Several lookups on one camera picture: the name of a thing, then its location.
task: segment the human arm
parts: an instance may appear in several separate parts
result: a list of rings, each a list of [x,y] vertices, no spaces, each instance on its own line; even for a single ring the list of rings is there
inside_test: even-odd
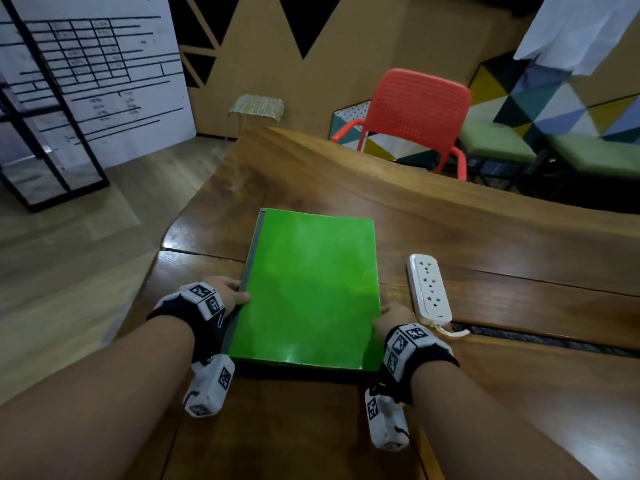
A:
[[[225,316],[249,299],[235,280],[206,281]],[[155,317],[4,403],[3,478],[123,476],[184,379],[194,343],[187,323]]]
[[[411,310],[396,303],[383,312],[374,322],[380,340],[393,327],[415,322]],[[411,391],[420,425],[448,480],[594,478],[452,363],[423,363],[411,378]]]

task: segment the wooden floor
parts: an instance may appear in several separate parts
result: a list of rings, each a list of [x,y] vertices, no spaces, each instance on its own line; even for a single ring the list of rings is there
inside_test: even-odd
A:
[[[0,189],[0,403],[115,331],[164,231],[227,150],[194,138],[108,169],[110,188],[39,214]]]

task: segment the wooden table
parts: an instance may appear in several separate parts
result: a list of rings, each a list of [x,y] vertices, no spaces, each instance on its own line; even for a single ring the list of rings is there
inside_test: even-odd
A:
[[[640,350],[640,217],[533,200],[272,128],[245,132],[169,228],[120,334],[183,283],[239,277],[261,207],[372,218],[383,300],[410,306],[404,261],[426,253],[440,263],[456,321]],[[450,343],[472,379],[594,474],[640,476],[640,361],[480,336]],[[420,478],[411,452],[371,445],[365,382],[242,367],[217,417],[181,424],[166,478]],[[131,478],[158,478],[181,398]],[[410,409],[408,420],[430,478],[442,477]]]

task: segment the hand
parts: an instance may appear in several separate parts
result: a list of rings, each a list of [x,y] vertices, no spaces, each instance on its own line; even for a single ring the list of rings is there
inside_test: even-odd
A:
[[[379,342],[385,341],[393,327],[417,322],[413,312],[399,303],[389,303],[381,311],[382,316],[373,320],[373,336]]]
[[[244,305],[251,299],[249,293],[238,293],[240,282],[228,276],[206,276],[204,282],[210,284],[220,293],[222,303],[225,304],[225,317],[234,311],[236,305]]]

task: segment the green folder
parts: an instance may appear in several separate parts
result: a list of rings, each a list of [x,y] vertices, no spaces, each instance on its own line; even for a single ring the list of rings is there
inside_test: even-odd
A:
[[[380,316],[373,221],[262,209],[232,320],[233,358],[318,367],[379,368]]]

